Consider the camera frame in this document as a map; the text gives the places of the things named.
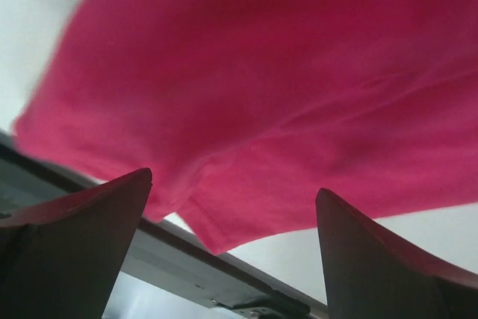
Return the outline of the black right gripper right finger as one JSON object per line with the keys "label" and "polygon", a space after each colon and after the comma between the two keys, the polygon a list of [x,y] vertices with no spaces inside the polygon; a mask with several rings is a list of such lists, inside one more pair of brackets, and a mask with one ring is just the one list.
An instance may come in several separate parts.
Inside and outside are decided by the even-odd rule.
{"label": "black right gripper right finger", "polygon": [[476,318],[477,275],[381,226],[327,189],[316,199],[330,318]]}

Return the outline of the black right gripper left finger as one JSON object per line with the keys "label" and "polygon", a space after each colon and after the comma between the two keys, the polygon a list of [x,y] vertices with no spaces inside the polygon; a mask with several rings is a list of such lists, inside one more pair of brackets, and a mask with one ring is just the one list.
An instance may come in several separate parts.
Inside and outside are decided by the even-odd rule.
{"label": "black right gripper left finger", "polygon": [[152,172],[1,216],[1,317],[101,318],[152,188]]}

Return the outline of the pink t shirt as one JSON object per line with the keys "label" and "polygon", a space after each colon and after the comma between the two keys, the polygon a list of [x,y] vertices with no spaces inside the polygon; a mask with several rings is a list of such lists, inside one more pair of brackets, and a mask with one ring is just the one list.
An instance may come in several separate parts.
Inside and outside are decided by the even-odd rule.
{"label": "pink t shirt", "polygon": [[213,253],[477,200],[477,0],[83,0],[13,126],[26,155],[153,174]]}

